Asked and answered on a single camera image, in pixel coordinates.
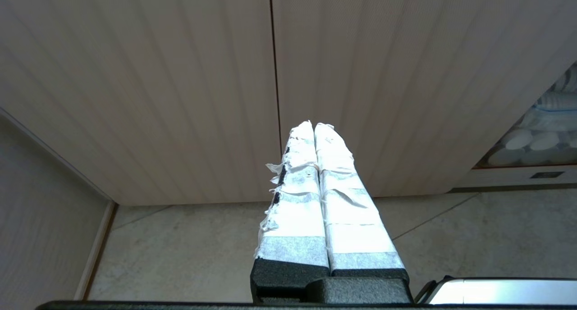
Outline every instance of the cabinet door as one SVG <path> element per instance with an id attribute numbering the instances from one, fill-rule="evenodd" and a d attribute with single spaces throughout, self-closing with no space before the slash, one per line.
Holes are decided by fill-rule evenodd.
<path id="1" fill-rule="evenodd" d="M 269 0 L 1 0 L 0 105 L 121 205 L 267 201 Z"/>
<path id="2" fill-rule="evenodd" d="M 281 135 L 331 123 L 374 196 L 443 193 L 577 59 L 575 0 L 272 0 Z"/>

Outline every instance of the floor tile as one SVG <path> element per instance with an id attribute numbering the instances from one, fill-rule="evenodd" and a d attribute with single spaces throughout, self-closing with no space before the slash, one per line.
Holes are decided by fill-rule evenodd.
<path id="1" fill-rule="evenodd" d="M 577 278 L 577 190 L 482 193 L 395 240 L 413 294 L 453 277 Z"/>
<path id="2" fill-rule="evenodd" d="M 268 205 L 176 205 L 113 230 L 89 298 L 251 302 Z"/>
<path id="3" fill-rule="evenodd" d="M 396 238 L 419 224 L 470 199 L 477 193 L 381 197 L 375 199 L 381 219 L 391 238 Z"/>
<path id="4" fill-rule="evenodd" d="M 138 221 L 146 218 L 158 211 L 164 210 L 169 205 L 153 205 L 153 206 L 123 206 L 119 205 L 114 215 L 114 223 L 112 229 L 119 228 L 130 222 Z"/>

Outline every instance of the baseboard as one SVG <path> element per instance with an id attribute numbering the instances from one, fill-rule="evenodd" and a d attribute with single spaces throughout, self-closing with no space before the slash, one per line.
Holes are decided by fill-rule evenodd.
<path id="1" fill-rule="evenodd" d="M 92 249 L 90 250 L 86 266 L 84 267 L 82 277 L 78 283 L 78 288 L 74 294 L 74 300 L 86 300 L 88 297 L 90 286 L 94 280 L 98 262 L 104 250 L 106 239 L 110 232 L 110 228 L 112 227 L 117 208 L 118 204 L 114 203 L 113 201 L 109 201 L 108 205 L 106 206 L 105 213 L 102 216 L 101 224 L 98 227 L 98 231 L 96 233 L 94 243 L 92 244 Z"/>

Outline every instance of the tiled floor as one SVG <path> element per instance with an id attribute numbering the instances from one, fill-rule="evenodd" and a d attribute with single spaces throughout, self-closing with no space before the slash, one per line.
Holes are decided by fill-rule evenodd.
<path id="1" fill-rule="evenodd" d="M 577 278 L 577 189 L 376 204 L 413 294 L 444 275 Z M 251 302 L 249 273 L 267 207 L 120 207 L 90 299 Z"/>

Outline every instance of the wall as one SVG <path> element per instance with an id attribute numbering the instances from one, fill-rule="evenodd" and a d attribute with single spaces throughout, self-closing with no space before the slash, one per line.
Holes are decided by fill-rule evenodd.
<path id="1" fill-rule="evenodd" d="M 0 309 L 74 298 L 107 202 L 0 117 Z"/>

